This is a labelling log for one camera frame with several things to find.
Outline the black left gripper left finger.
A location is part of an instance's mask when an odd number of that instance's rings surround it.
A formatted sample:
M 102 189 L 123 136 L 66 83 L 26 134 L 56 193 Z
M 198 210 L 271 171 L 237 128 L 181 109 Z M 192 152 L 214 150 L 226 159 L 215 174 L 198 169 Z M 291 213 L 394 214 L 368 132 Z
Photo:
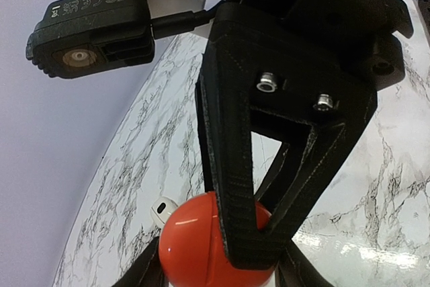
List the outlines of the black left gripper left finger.
M 113 287 L 162 287 L 165 274 L 159 259 L 159 238 L 154 238 Z

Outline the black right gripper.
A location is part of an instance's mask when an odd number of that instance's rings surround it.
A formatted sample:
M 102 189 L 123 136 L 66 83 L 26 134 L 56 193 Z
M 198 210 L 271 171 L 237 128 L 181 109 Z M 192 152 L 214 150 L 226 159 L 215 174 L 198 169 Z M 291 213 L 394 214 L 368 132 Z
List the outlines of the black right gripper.
M 287 31 L 336 54 L 381 90 L 405 77 L 402 45 L 413 35 L 403 0 L 227 0 L 264 11 Z

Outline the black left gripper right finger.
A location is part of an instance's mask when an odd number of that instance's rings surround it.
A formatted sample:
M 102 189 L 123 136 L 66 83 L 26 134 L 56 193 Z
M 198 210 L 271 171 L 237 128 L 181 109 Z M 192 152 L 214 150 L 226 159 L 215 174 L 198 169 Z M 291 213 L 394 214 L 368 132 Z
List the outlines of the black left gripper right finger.
M 290 240 L 277 264 L 277 287 L 333 287 Z

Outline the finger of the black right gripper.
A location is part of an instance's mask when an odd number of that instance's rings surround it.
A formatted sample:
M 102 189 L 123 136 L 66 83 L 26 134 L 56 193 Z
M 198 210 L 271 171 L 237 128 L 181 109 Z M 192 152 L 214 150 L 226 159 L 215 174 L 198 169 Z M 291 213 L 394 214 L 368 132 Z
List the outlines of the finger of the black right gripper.
M 236 268 L 270 268 L 366 129 L 376 90 L 269 15 L 225 3 L 195 93 L 224 252 Z

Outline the red round charging case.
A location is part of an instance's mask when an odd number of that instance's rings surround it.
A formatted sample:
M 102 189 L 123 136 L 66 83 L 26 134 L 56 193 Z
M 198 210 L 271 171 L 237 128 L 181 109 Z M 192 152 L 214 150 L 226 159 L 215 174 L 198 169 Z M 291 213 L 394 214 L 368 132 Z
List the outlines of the red round charging case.
M 216 194 L 193 197 L 167 219 L 159 239 L 161 267 L 172 286 L 264 286 L 274 273 L 234 268 L 224 252 Z

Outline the white earbud charging case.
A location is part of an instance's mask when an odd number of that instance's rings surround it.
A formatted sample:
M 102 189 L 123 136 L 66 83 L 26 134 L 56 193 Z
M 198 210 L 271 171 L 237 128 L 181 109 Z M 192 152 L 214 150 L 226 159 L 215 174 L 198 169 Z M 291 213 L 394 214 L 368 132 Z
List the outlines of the white earbud charging case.
M 162 229 L 169 217 L 176 211 L 178 205 L 172 199 L 161 196 L 150 208 L 150 215 L 155 225 Z

